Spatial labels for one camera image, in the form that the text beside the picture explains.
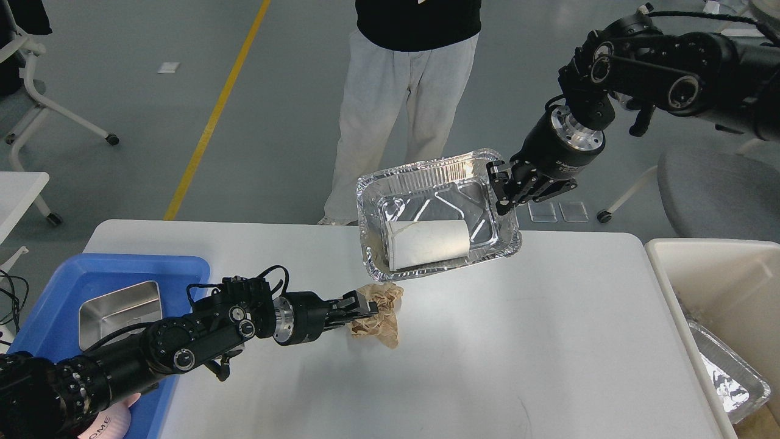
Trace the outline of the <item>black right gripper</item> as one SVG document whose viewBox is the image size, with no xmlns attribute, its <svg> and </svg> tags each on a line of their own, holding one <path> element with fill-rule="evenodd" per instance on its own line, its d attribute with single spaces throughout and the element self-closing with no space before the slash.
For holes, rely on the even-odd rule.
<svg viewBox="0 0 780 439">
<path fill-rule="evenodd" d="M 511 163 L 496 160 L 486 165 L 498 215 L 504 216 L 518 205 L 573 191 L 578 186 L 573 177 L 605 147 L 602 130 L 579 123 L 567 105 L 550 107 L 526 136 L 521 150 L 511 157 Z M 530 165 L 546 177 L 530 178 Z"/>
</svg>

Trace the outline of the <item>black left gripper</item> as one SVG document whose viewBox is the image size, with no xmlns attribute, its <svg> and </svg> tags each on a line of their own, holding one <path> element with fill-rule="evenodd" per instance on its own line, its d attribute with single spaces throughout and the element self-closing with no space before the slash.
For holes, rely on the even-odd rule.
<svg viewBox="0 0 780 439">
<path fill-rule="evenodd" d="M 323 332 L 378 314 L 377 303 L 358 291 L 349 291 L 331 301 L 320 299 L 314 292 L 287 292 L 276 297 L 273 305 L 273 339 L 281 346 L 316 341 Z"/>
</svg>

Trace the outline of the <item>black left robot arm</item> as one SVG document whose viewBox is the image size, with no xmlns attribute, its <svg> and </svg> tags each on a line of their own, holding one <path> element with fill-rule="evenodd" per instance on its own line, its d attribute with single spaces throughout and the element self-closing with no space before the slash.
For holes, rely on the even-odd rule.
<svg viewBox="0 0 780 439">
<path fill-rule="evenodd" d="M 289 276 L 271 286 L 266 273 L 225 277 L 191 311 L 142 325 L 117 341 L 104 337 L 75 357 L 52 362 L 28 352 L 2 355 L 3 438 L 71 438 L 100 412 L 169 376 L 205 366 L 218 380 L 254 337 L 281 346 L 316 341 L 323 332 L 378 313 L 356 291 L 323 300 L 288 291 Z"/>
</svg>

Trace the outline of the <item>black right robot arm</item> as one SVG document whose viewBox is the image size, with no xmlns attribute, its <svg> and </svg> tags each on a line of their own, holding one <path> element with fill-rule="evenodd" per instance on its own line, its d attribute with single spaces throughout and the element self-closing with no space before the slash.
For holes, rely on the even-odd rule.
<svg viewBox="0 0 780 439">
<path fill-rule="evenodd" d="M 765 42 L 738 42 L 713 32 L 665 34 L 654 17 L 681 16 L 649 4 L 591 31 L 558 70 L 551 98 L 523 147 L 509 161 L 489 162 L 487 181 L 504 216 L 577 187 L 576 175 L 606 147 L 612 100 L 637 113 L 632 136 L 647 132 L 655 110 L 697 117 L 763 141 L 778 139 L 778 16 L 694 12 L 696 18 L 749 23 Z"/>
</svg>

